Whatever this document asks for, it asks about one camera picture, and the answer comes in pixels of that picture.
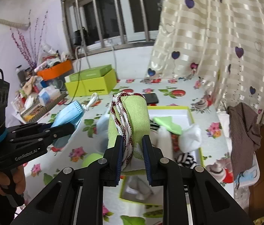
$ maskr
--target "metal screw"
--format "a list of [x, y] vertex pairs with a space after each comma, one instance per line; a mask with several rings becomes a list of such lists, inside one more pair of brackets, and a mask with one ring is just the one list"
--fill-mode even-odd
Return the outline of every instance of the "metal screw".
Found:
[[194, 169], [199, 173], [202, 173], [204, 171], [204, 168], [202, 166], [196, 166]]
[[163, 164], [166, 164], [166, 163], [169, 163], [169, 160], [166, 157], [162, 157], [160, 159], [160, 162], [163, 163]]
[[105, 164], [107, 162], [107, 159], [106, 158], [100, 158], [99, 160], [97, 160], [97, 162], [99, 164]]
[[70, 167], [66, 167], [66, 168], [63, 169], [63, 173], [64, 174], [69, 174], [71, 172], [72, 172], [72, 169]]

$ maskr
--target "smartphone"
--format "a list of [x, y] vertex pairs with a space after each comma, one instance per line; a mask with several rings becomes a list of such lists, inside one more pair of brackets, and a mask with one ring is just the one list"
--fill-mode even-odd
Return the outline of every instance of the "smartphone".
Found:
[[145, 97], [147, 105], [157, 104], [159, 102], [158, 97], [155, 93], [143, 94], [143, 96]]

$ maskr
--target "orange basket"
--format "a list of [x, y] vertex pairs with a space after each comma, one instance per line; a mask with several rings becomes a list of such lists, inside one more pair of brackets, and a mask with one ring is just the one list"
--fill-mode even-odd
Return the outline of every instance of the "orange basket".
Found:
[[37, 72], [37, 75], [42, 77], [43, 80], [52, 80], [60, 75], [66, 73], [73, 68], [71, 60], [59, 63], [56, 66], [41, 70]]

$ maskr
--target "green round object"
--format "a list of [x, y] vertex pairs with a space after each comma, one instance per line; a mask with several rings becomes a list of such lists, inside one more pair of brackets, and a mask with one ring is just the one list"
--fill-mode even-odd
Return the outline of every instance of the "green round object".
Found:
[[84, 158], [83, 162], [82, 162], [82, 168], [84, 167], [88, 167], [88, 165], [100, 158], [102, 158], [103, 156], [101, 154], [98, 153], [92, 153], [89, 156], [87, 156], [86, 158]]

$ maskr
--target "white wall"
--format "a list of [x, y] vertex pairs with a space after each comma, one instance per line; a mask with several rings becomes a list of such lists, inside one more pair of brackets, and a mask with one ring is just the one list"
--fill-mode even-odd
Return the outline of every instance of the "white wall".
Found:
[[[36, 18], [40, 18], [39, 23], [42, 25], [44, 14], [46, 10], [48, 10], [48, 19], [46, 23], [47, 31], [43, 35], [43, 41], [61, 52], [67, 52], [68, 48], [63, 32], [60, 0], [0, 0], [1, 19], [28, 23], [30, 9], [32, 10], [32, 38]], [[26, 40], [29, 41], [28, 31], [22, 32]], [[119, 79], [143, 78], [149, 63], [151, 50], [152, 47], [140, 47], [115, 51]], [[92, 67], [105, 64], [112, 64], [114, 66], [113, 52], [92, 55], [89, 56], [88, 59]], [[5, 80], [10, 83], [9, 102], [13, 100], [14, 92], [19, 87], [19, 81], [15, 74], [15, 67], [20, 64], [23, 65], [24, 68], [28, 67], [28, 63], [24, 60], [11, 39], [9, 27], [0, 25], [0, 68], [4, 71]], [[85, 59], [82, 59], [82, 68], [87, 68]], [[8, 104], [6, 110], [6, 123], [8, 126], [18, 124], [18, 122], [11, 117], [12, 112], [13, 108]]]

